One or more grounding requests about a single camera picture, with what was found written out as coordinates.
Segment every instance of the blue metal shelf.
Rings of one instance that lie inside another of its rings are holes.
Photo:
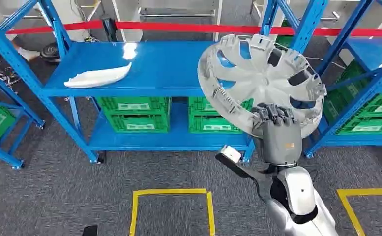
[[[22,7],[15,19],[21,18],[36,0]],[[21,59],[0,29],[0,53],[43,102],[56,120],[84,151],[91,163],[98,163],[97,150],[219,150],[224,144],[245,151],[243,161],[249,161],[254,143],[246,134],[188,133],[186,104],[173,104],[171,132],[167,134],[115,133],[103,116],[99,116],[90,142],[82,135],[74,97],[78,96],[203,96],[198,82],[197,67],[202,52],[213,42],[165,41],[140,43],[73,43],[52,5],[51,0],[39,0],[48,21],[53,22],[62,62],[43,85]],[[302,20],[294,20],[296,31],[291,48],[303,52],[328,0],[311,0]],[[270,0],[262,23],[262,32],[269,35],[277,11],[277,1]],[[284,1],[279,6],[285,15],[293,12]],[[7,23],[7,27],[16,20]],[[124,46],[135,48],[132,67],[121,81],[98,88],[67,88],[64,82],[87,70],[108,69],[127,65],[123,59]],[[64,115],[53,97],[69,96],[73,122]]]
[[[322,63],[316,71],[322,75],[328,68],[332,59],[338,55],[342,48],[347,48],[353,54],[359,64],[367,70],[366,76],[372,76],[371,82],[356,96],[356,98],[344,108],[334,123],[328,125],[323,116],[319,125],[318,137],[311,137],[311,145],[306,148],[305,155],[308,158],[313,157],[313,153],[321,146],[338,145],[382,145],[382,134],[375,135],[337,135],[337,130],[342,127],[356,112],[377,93],[382,93],[382,39],[356,39],[349,38],[350,33],[359,22],[360,18],[366,12],[372,0],[362,0],[357,4],[356,9],[350,16],[346,25],[338,35],[334,44],[328,50]],[[364,76],[357,76],[343,81],[342,84],[351,83]]]
[[[382,38],[346,40],[346,47],[357,62],[367,71],[376,70],[382,64]]]
[[[21,160],[16,159],[15,157],[13,157],[13,154],[16,151],[21,140],[24,138],[24,135],[29,130],[31,124],[34,122],[34,119],[32,117],[30,117],[22,107],[8,108],[8,109],[14,115],[15,120],[12,123],[12,125],[6,130],[6,132],[2,135],[2,137],[0,138],[0,159],[3,160],[4,162],[7,162],[8,164],[10,164],[13,169],[20,169],[23,165],[23,162]],[[14,138],[14,141],[11,144],[10,149],[8,151],[1,150],[1,145],[3,144],[3,142],[5,141],[7,136],[15,129],[16,124],[24,116],[27,117],[26,123],[18,131],[18,135]]]
[[[101,113],[88,146],[110,151],[218,151],[227,144],[245,151],[250,140],[246,133],[188,133],[188,104],[173,103],[169,133],[116,133]]]
[[[380,145],[382,134],[332,135],[325,142],[327,146]]]
[[[42,93],[47,96],[203,96],[197,67],[212,41],[140,42],[122,80],[95,88],[68,88],[63,82],[86,70],[126,66],[122,42],[73,43]]]

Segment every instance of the gray carpet floor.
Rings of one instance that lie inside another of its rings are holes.
[[[247,14],[249,1],[224,2],[223,24],[257,24],[258,19]],[[41,41],[33,37],[41,36],[26,36],[22,42]],[[210,40],[211,35],[145,33],[147,40],[161,38]],[[305,54],[322,57],[327,49],[326,39],[316,37]],[[54,69],[41,60],[31,66],[43,81]],[[330,84],[340,72],[332,66],[323,80]],[[108,152],[105,164],[91,165],[37,98],[24,85],[17,90],[47,124],[45,130],[31,127],[17,149],[15,156],[26,163],[23,170],[11,170],[0,161],[0,236],[80,236],[88,225],[98,225],[99,236],[125,236],[133,191],[150,188],[212,191],[218,236],[282,235],[257,197],[254,183],[216,161],[214,152]],[[96,112],[86,99],[77,102],[88,136]],[[63,99],[58,103],[69,113]],[[252,168],[262,165],[260,159],[253,155]],[[300,164],[313,177],[316,174],[315,188],[333,214],[339,234],[357,235],[336,190],[382,188],[382,147],[323,147],[314,159],[302,158]],[[268,185],[261,183],[261,189]],[[365,234],[382,236],[382,196],[349,197],[349,202]],[[140,196],[136,235],[209,235],[206,197]]]

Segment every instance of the shelf foot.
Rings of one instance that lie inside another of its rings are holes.
[[[20,165],[12,166],[11,168],[12,168],[13,170],[21,170],[23,167],[24,167],[24,162],[23,162],[23,161],[20,161]]]
[[[311,152],[309,152],[309,153],[306,153],[306,154],[305,154],[305,157],[306,157],[307,159],[312,159],[312,158],[314,158],[314,154],[311,153]]]
[[[100,164],[104,164],[106,159],[107,159],[107,152],[103,151],[102,153],[99,154],[99,156],[95,162],[92,160],[89,160],[89,162],[91,164],[100,165]]]

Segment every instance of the yellow tape marking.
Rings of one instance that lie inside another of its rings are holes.
[[[134,236],[136,231],[136,219],[137,219],[137,203],[139,201],[139,195],[136,191],[133,191],[133,206],[131,207],[131,224],[130,224],[130,236]]]
[[[171,188],[171,189],[144,189],[133,191],[133,206],[131,207],[131,224],[129,236],[134,236],[137,221],[137,205],[139,196],[150,194],[206,194],[208,204],[208,223],[210,236],[215,235],[214,207],[212,204],[212,193],[205,188]]]
[[[363,228],[359,223],[359,219],[353,211],[352,205],[350,205],[347,196],[370,196],[370,195],[382,195],[382,188],[359,188],[359,189],[337,189],[338,196],[347,211],[350,220],[356,229],[358,236],[365,236]]]
[[[206,202],[208,204],[208,223],[209,223],[209,235],[215,235],[215,223],[214,223],[214,205],[212,204],[212,193],[206,193]]]
[[[145,189],[134,191],[138,196],[147,194],[196,194],[206,193],[205,188]]]

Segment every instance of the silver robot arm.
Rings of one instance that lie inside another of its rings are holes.
[[[335,221],[313,187],[306,169],[297,165],[302,151],[301,128],[292,111],[259,104],[253,134],[263,137],[264,161],[269,168],[253,171],[238,165],[239,153],[225,146],[217,159],[241,177],[272,178],[268,212],[286,236],[338,236]]]

